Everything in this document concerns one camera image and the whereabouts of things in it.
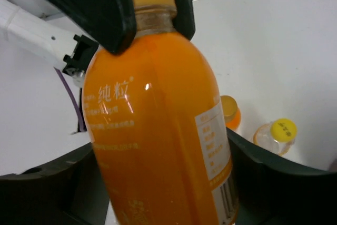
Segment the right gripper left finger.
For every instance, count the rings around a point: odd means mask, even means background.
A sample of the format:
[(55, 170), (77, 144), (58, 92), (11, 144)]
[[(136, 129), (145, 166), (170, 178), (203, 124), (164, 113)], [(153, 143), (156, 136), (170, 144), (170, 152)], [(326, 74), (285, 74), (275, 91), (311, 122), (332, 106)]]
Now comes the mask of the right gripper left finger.
[(89, 143), (1, 176), (1, 224), (104, 224), (109, 201)]

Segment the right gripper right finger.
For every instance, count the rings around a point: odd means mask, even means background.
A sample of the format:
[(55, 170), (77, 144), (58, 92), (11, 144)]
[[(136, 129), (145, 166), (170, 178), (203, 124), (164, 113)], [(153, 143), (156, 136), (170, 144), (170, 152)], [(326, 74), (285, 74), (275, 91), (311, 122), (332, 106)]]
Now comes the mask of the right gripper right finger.
[(236, 224), (336, 224), (336, 173), (271, 153), (227, 130), (239, 194)]

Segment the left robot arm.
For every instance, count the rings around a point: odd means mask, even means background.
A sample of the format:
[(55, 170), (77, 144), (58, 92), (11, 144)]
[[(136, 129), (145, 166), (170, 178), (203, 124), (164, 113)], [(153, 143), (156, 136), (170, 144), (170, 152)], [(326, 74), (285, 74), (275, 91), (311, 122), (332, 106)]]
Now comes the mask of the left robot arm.
[(190, 40), (195, 33), (192, 0), (46, 0), (77, 24), (83, 35), (58, 28), (1, 0), (1, 39), (41, 58), (81, 86), (97, 49), (124, 53), (139, 35), (139, 12), (166, 9), (174, 29)]

